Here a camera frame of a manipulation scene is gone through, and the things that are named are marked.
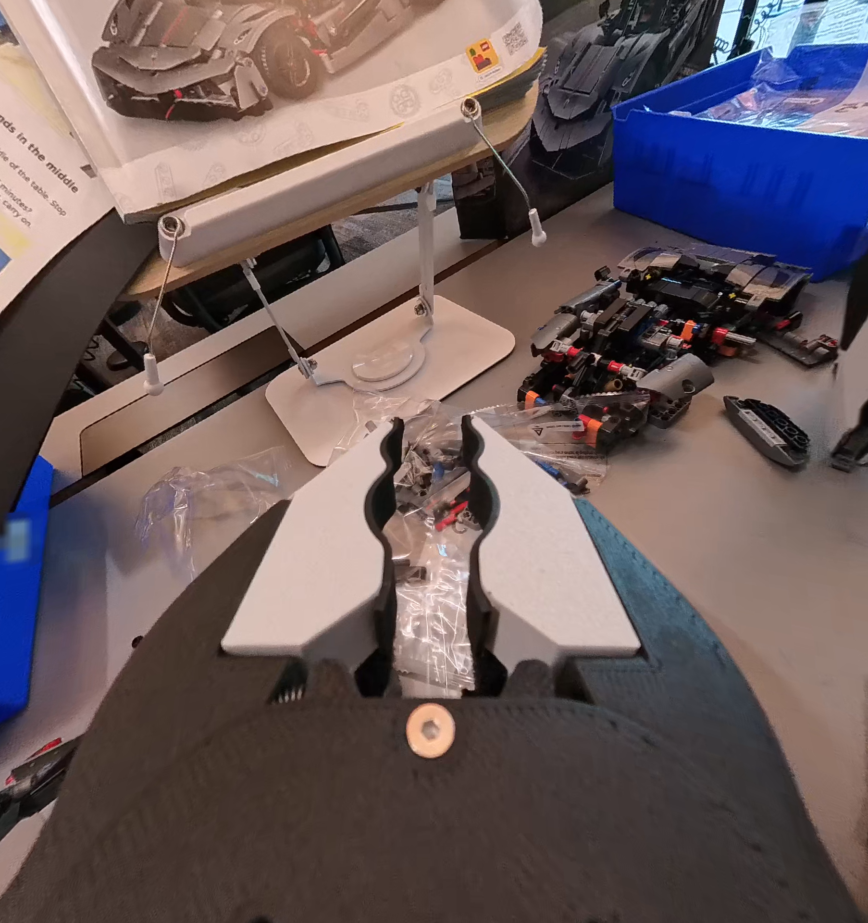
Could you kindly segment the lego instruction booklet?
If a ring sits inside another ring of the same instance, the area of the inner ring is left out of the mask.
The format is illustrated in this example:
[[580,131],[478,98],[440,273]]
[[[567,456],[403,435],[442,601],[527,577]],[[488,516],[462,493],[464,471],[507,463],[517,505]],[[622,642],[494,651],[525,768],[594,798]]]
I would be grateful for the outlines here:
[[0,2],[126,223],[287,158],[392,128],[530,64],[540,2]]

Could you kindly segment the blue plastic bin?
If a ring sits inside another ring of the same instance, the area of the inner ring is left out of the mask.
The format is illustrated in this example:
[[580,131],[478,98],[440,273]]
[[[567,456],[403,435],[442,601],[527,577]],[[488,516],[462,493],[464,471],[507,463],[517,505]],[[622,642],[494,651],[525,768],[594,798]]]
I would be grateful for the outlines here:
[[868,137],[807,125],[728,121],[705,112],[774,68],[781,102],[839,103],[868,44],[751,52],[613,108],[614,206],[727,248],[761,252],[820,281],[868,249]]
[[0,533],[0,725],[30,698],[53,477],[37,456]]

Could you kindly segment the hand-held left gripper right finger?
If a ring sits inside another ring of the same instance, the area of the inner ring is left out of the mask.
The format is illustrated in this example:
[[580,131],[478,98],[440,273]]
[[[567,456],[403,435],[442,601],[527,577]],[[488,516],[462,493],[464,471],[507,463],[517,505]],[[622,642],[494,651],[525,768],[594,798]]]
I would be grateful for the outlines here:
[[642,643],[566,487],[484,420],[462,419],[469,509],[465,616],[474,691],[500,691],[524,662],[634,660]]

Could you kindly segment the clear bags of LEGO parts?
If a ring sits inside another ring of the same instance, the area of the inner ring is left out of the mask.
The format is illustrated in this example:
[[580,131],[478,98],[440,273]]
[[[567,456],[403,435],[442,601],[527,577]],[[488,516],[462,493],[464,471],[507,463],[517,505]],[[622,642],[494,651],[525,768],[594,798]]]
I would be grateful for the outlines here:
[[176,577],[196,578],[290,487],[279,447],[207,470],[174,467],[144,494],[135,522],[142,552]]

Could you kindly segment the grey car lego box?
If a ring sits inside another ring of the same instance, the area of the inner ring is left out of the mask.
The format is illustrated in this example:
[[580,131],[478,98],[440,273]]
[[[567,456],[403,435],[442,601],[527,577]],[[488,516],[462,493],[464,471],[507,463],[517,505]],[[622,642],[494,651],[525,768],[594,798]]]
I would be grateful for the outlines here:
[[502,152],[452,174],[463,239],[504,240],[613,178],[616,105],[705,69],[721,1],[543,1],[546,48],[527,128]]

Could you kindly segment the lego car model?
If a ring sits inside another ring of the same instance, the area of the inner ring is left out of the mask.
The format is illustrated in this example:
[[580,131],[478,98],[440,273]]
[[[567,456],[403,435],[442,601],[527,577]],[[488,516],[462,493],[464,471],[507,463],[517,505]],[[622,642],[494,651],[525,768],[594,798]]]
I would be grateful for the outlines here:
[[538,368],[517,391],[593,421],[602,446],[648,423],[666,429],[714,382],[711,365],[797,330],[809,269],[711,245],[638,248],[534,332]]

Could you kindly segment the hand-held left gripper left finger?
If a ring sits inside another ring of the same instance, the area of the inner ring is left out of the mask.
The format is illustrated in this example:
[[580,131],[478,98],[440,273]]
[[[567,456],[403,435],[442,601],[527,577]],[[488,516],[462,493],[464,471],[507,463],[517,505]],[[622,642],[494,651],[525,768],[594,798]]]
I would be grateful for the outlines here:
[[396,694],[394,475],[405,423],[378,424],[301,489],[280,518],[222,653],[348,668],[362,694]]

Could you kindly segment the black curved lego piece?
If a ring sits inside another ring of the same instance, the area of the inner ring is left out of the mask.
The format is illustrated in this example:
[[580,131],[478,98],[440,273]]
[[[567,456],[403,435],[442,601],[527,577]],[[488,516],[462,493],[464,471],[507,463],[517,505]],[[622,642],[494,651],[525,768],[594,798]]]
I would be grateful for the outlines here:
[[729,422],[767,460],[789,470],[801,470],[809,461],[808,434],[782,410],[754,398],[726,395]]

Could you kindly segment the white book stand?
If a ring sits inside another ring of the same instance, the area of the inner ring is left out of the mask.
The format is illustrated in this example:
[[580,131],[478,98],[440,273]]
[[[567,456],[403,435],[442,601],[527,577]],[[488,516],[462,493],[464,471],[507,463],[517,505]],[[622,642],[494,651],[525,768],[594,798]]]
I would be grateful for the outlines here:
[[[359,393],[393,398],[443,399],[504,359],[514,336],[443,296],[435,294],[434,180],[456,162],[479,158],[481,143],[492,154],[487,127],[498,87],[451,101],[433,113],[309,159],[254,185],[178,207],[157,222],[166,268],[163,294],[173,268],[215,257],[234,246],[248,283],[281,334],[298,371],[287,371],[267,387],[266,397],[298,448],[313,465],[328,465],[351,418]],[[419,187],[417,204],[418,293],[320,350],[298,354],[278,310],[255,284],[250,261],[254,240],[296,224],[325,225],[335,209],[377,193],[393,181],[395,192]]]

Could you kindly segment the small grey lego assembly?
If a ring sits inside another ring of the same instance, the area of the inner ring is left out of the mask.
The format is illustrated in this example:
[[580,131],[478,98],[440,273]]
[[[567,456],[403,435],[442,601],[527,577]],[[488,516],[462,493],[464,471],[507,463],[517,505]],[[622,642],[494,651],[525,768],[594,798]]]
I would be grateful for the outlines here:
[[833,363],[838,356],[838,341],[826,334],[809,338],[798,330],[771,330],[760,334],[759,340],[805,367]]

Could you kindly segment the large clear plastic bag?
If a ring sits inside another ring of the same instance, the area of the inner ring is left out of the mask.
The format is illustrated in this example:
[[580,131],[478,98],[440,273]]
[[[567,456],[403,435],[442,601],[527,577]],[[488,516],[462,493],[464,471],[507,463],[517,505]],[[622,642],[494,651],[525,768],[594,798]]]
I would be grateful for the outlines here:
[[763,52],[751,86],[694,112],[699,119],[868,138],[868,44]]

